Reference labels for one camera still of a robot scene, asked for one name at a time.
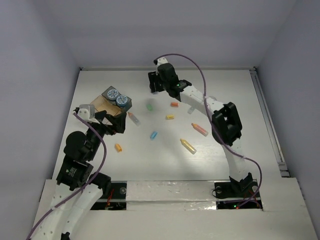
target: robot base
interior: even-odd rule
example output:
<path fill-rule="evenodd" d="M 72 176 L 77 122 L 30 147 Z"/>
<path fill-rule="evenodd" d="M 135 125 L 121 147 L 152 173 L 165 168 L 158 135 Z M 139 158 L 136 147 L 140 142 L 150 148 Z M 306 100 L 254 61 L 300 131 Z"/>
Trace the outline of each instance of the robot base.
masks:
<path fill-rule="evenodd" d="M 251 173 L 240 182 L 235 181 L 230 177 L 230 181 L 218 181 L 214 183 L 214 192 L 217 199 L 228 198 L 248 198 L 258 188 L 258 183 L 253 181 Z"/>

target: blue marker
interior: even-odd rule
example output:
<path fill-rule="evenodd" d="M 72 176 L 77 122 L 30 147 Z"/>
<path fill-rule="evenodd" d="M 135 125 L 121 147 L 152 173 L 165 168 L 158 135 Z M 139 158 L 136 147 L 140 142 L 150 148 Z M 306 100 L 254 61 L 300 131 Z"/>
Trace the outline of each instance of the blue marker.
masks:
<path fill-rule="evenodd" d="M 154 131 L 151 136 L 150 136 L 150 139 L 153 140 L 155 139 L 155 137 L 157 136 L 158 132 L 157 131 Z"/>

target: red wire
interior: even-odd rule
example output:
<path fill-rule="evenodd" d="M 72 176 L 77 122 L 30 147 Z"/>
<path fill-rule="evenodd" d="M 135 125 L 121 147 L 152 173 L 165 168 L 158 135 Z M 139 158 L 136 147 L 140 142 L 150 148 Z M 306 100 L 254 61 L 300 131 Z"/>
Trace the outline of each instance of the red wire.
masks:
<path fill-rule="evenodd" d="M 106 206 L 105 206 L 106 208 L 109 207 L 109 205 L 110 205 L 109 202 L 110 202 L 110 200 L 112 199 L 112 195 L 114 194 L 114 191 L 115 191 L 115 190 L 112 189 L 111 192 L 110 192 L 110 196 L 108 197 L 108 199 L 107 199 L 107 201 L 106 201 Z"/>
<path fill-rule="evenodd" d="M 245 199 L 246 199 L 246 197 L 247 197 L 247 194 L 244 194 L 243 199 L 245 200 Z M 238 206 L 240 205 L 240 203 L 241 203 L 241 202 L 239 202 L 239 203 L 236 205 L 236 207 L 235 207 L 236 209 L 239 209 L 239 207 L 238 207 Z"/>

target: yellow bottle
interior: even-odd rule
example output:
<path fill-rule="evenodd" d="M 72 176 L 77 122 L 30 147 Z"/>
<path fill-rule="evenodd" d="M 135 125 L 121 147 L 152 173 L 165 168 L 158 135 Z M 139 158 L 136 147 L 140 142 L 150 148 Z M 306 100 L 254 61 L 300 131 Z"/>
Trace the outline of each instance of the yellow bottle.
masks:
<path fill-rule="evenodd" d="M 188 143 L 186 140 L 180 138 L 181 144 L 188 149 L 188 151 L 192 154 L 195 154 L 197 152 L 197 150 L 190 144 Z"/>

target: screw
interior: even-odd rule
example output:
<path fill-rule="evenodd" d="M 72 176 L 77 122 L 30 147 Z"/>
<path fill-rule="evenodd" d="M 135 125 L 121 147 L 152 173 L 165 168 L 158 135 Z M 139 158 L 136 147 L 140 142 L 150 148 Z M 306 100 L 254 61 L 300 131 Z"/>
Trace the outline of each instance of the screw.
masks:
<path fill-rule="evenodd" d="M 120 194 L 126 194 L 127 189 L 125 187 L 120 188 Z"/>
<path fill-rule="evenodd" d="M 257 186 L 253 186 L 252 187 L 252 191 L 255 193 L 257 191 L 258 187 Z"/>
<path fill-rule="evenodd" d="M 220 187 L 220 186 L 217 186 L 217 187 L 215 188 L 215 192 L 216 192 L 217 194 L 221 194 L 221 193 L 222 193 L 221 187 Z"/>

